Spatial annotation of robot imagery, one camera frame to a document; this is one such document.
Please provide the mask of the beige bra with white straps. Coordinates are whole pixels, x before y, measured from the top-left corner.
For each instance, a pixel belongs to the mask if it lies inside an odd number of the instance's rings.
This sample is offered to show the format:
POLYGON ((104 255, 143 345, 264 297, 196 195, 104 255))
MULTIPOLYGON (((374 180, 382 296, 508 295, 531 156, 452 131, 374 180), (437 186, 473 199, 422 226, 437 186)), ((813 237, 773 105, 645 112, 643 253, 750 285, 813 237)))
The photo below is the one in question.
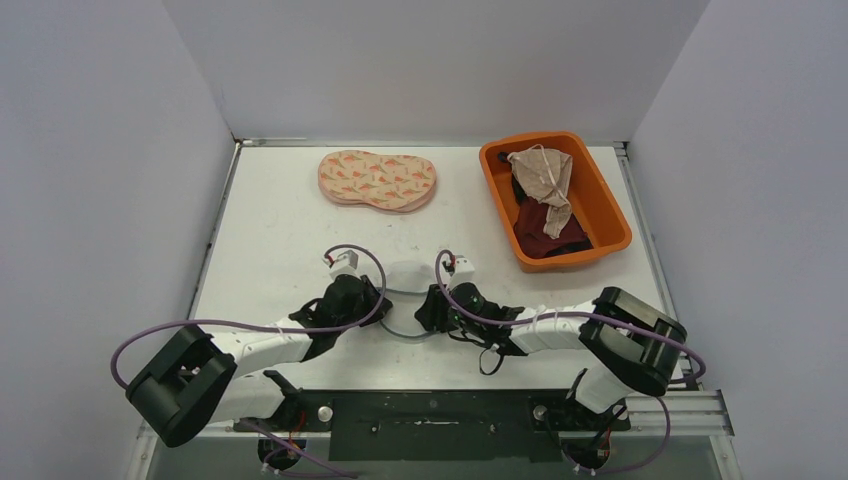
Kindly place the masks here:
POLYGON ((528 149, 509 153, 511 170, 527 196, 548 205, 544 232, 559 236, 573 207, 567 195, 573 169, 573 158, 563 151, 536 144, 528 149))

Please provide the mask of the navy blue bra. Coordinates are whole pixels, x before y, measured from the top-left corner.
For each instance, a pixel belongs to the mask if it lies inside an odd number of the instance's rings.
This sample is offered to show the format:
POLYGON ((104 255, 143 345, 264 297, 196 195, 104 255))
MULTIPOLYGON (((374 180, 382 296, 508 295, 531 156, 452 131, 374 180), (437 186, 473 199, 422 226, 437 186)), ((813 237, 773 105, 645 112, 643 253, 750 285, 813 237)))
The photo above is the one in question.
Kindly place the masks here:
MULTIPOLYGON (((499 152, 497 158, 500 163, 511 165, 511 161, 509 160, 509 154, 507 152, 499 152)), ((511 174, 510 180, 515 202, 518 206, 521 206, 522 203, 527 199, 527 194, 514 173, 511 174)))

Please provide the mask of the white mesh cylindrical laundry bag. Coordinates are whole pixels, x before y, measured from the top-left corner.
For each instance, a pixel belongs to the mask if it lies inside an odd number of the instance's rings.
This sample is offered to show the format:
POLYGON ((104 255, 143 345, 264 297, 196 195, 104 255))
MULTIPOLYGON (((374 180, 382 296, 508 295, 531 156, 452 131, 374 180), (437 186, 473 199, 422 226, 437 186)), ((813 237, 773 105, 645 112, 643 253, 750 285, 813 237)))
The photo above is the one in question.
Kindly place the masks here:
MULTIPOLYGON (((386 271, 387 278, 384 287, 389 294, 393 295, 425 297, 430 285, 435 283, 432 268, 421 261, 402 260, 392 262, 386 271)), ((378 321, 378 325, 387 334, 403 341, 419 342, 432 336, 432 333, 424 331, 422 327, 415 333, 397 330, 388 323, 388 320, 389 317, 384 317, 378 321)))

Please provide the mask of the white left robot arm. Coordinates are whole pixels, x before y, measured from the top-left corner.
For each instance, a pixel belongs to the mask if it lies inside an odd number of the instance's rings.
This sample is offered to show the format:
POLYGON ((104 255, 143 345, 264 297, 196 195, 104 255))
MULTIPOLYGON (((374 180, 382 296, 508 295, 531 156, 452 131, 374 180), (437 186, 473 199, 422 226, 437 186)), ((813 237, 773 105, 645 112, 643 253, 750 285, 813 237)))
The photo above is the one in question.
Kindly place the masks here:
POLYGON ((206 331, 179 323, 175 334, 125 387, 125 397, 168 447, 208 424, 262 419, 282 431, 297 420, 298 390, 276 372, 333 348, 339 336, 383 319, 392 309, 367 276, 342 274, 324 294, 268 326, 206 331))

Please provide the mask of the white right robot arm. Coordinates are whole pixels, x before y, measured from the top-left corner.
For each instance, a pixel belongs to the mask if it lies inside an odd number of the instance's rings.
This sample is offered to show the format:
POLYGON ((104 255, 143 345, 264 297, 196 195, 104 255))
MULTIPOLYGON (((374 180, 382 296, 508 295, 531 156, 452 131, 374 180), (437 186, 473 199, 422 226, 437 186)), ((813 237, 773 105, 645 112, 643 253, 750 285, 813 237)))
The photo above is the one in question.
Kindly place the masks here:
POLYGON ((548 350, 585 350, 596 365, 579 374, 565 402, 568 421, 588 429, 632 393, 663 396, 672 382, 685 327, 618 287, 575 306, 501 306, 465 282, 452 290, 431 285, 415 319, 430 333, 447 333, 494 352, 526 357, 548 350))

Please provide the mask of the dark red bra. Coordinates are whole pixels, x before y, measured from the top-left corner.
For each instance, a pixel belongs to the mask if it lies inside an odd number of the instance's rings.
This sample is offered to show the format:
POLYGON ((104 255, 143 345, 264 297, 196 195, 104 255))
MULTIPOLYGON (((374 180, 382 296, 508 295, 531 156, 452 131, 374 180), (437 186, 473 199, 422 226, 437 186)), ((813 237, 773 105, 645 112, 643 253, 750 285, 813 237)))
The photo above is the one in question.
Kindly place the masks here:
POLYGON ((544 232, 548 205, 530 197, 519 207, 513 232, 521 251, 529 258, 543 259, 589 250, 593 247, 589 235, 572 215, 557 238, 544 232))

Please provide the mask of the orange plastic bin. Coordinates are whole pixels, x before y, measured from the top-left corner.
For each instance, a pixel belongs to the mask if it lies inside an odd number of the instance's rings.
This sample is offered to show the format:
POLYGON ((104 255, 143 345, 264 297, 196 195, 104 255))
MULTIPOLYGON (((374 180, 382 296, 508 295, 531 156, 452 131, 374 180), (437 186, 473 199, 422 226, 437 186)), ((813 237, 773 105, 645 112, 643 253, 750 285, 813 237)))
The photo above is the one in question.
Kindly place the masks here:
POLYGON ((485 144, 479 157, 523 271, 584 266, 630 245, 630 226, 576 134, 514 135, 485 144))

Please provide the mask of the pink carrot-print laundry bag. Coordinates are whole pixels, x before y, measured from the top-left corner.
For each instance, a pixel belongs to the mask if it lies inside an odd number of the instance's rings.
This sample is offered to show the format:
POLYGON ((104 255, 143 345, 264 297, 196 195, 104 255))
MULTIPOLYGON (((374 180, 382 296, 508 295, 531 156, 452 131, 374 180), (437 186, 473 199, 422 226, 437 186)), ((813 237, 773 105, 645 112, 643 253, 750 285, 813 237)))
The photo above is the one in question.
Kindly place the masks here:
POLYGON ((383 155, 362 150, 327 154, 317 169, 318 186, 333 203, 408 213, 436 192, 434 164, 414 155, 383 155))

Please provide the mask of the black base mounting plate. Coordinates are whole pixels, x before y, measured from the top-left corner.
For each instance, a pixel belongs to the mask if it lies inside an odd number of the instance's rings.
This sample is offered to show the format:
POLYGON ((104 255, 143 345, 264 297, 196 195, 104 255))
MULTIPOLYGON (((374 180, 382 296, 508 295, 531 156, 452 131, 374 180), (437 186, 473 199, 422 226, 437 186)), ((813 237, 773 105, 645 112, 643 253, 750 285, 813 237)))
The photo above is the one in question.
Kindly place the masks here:
POLYGON ((303 391, 267 419, 272 433, 325 436, 332 461, 557 462, 554 437, 580 448, 600 432, 627 431, 624 401, 595 414, 565 389, 303 391))

